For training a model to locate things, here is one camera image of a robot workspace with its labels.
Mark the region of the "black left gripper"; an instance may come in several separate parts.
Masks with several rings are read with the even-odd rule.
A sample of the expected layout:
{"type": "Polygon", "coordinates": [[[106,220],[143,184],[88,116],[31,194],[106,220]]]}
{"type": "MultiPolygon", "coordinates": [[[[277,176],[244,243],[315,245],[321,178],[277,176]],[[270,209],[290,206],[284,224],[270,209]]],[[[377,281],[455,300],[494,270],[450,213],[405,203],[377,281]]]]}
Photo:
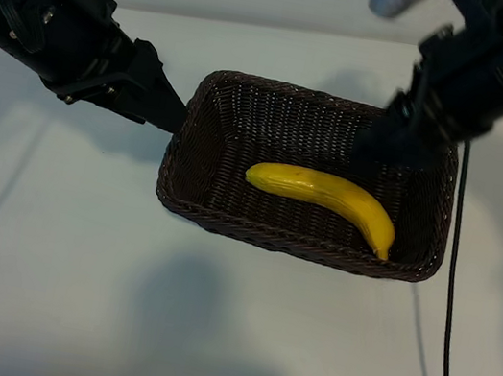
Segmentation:
{"type": "Polygon", "coordinates": [[[16,0],[15,8],[28,43],[10,28],[0,48],[63,102],[91,102],[171,134],[181,129],[186,106],[153,44],[132,41],[112,19],[114,0],[16,0]]]}

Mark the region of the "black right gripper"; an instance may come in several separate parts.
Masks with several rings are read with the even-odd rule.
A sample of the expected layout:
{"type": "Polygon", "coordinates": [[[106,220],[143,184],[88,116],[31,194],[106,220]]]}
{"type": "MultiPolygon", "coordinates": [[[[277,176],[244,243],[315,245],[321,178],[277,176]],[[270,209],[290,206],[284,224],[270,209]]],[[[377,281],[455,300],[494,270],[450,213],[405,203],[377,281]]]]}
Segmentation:
{"type": "Polygon", "coordinates": [[[419,43],[411,88],[389,103],[385,117],[358,129],[351,168],[380,165],[428,170],[434,153],[425,144],[481,137],[495,124],[493,105],[503,83],[496,72],[503,58],[503,28],[468,23],[442,26],[419,43]]]}

